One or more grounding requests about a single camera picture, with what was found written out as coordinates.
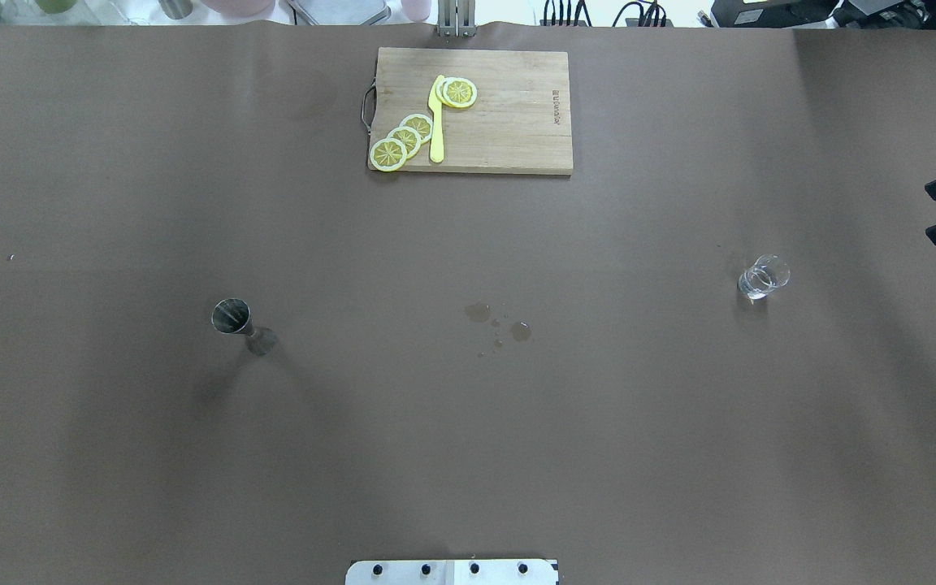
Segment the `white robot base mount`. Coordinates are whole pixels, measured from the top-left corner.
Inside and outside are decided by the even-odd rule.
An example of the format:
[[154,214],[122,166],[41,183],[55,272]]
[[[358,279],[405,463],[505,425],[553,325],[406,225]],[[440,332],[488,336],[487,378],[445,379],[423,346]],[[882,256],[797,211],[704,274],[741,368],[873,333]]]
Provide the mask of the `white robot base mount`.
[[554,560],[541,558],[364,560],[345,584],[560,584]]

